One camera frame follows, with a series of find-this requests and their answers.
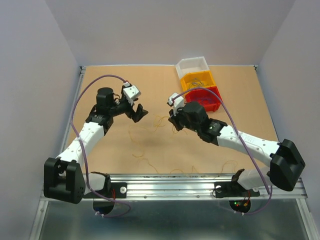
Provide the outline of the red plastic bin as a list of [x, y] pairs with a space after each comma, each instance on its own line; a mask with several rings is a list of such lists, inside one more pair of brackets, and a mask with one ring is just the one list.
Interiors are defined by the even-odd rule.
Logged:
[[185, 101], [198, 102], [202, 105], [206, 112], [216, 112], [221, 106], [221, 102], [215, 95], [203, 89], [196, 89], [185, 95]]

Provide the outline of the yellow plastic bin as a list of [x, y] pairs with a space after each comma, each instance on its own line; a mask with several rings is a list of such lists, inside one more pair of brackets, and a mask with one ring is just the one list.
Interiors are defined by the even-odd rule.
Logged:
[[209, 88], [217, 86], [210, 70], [187, 73], [180, 79], [180, 84], [183, 91], [195, 87]]

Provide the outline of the white plastic bin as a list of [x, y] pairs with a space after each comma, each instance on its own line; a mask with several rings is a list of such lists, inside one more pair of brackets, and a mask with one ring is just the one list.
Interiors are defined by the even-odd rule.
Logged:
[[209, 66], [204, 56], [181, 59], [176, 65], [176, 72], [181, 79], [186, 74], [209, 71]]

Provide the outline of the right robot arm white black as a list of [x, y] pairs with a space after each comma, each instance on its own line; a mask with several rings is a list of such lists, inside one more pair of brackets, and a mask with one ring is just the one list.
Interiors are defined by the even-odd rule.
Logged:
[[191, 130], [206, 143], [247, 154], [264, 164], [263, 168], [238, 170], [228, 184], [233, 194], [242, 195], [264, 185], [287, 192], [295, 188], [306, 164], [293, 141], [265, 140], [238, 131], [226, 122], [210, 118], [205, 108], [195, 101], [184, 103], [170, 99], [168, 105], [172, 108], [169, 122], [177, 131]]

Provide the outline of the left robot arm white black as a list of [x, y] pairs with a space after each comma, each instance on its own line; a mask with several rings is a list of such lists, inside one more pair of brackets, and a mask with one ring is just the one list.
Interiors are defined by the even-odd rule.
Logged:
[[114, 117], [125, 114], [137, 123], [148, 114], [141, 104], [134, 109], [134, 102], [140, 95], [140, 90], [130, 84], [122, 86], [119, 99], [110, 87], [98, 89], [96, 104], [77, 137], [56, 158], [50, 157], [44, 163], [45, 197], [78, 204], [89, 193], [97, 193], [100, 197], [113, 195], [108, 174], [83, 172], [82, 167], [88, 166], [87, 156], [107, 134]]

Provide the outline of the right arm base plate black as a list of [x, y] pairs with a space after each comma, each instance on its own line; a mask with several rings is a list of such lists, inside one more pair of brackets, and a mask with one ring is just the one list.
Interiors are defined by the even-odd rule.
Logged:
[[260, 192], [252, 189], [246, 190], [237, 182], [220, 181], [214, 184], [214, 194], [216, 198], [235, 197], [259, 197]]

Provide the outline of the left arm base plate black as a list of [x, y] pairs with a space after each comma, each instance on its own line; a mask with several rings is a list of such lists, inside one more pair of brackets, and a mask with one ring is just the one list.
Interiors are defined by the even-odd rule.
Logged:
[[[113, 199], [125, 199], [127, 197], [127, 183], [126, 182], [107, 182], [107, 183], [93, 183], [91, 182], [91, 187], [99, 195], [107, 198]], [[82, 197], [84, 199], [97, 199], [100, 196], [94, 194], [88, 190], [87, 186], [81, 187], [80, 190], [75, 192], [77, 197]]]

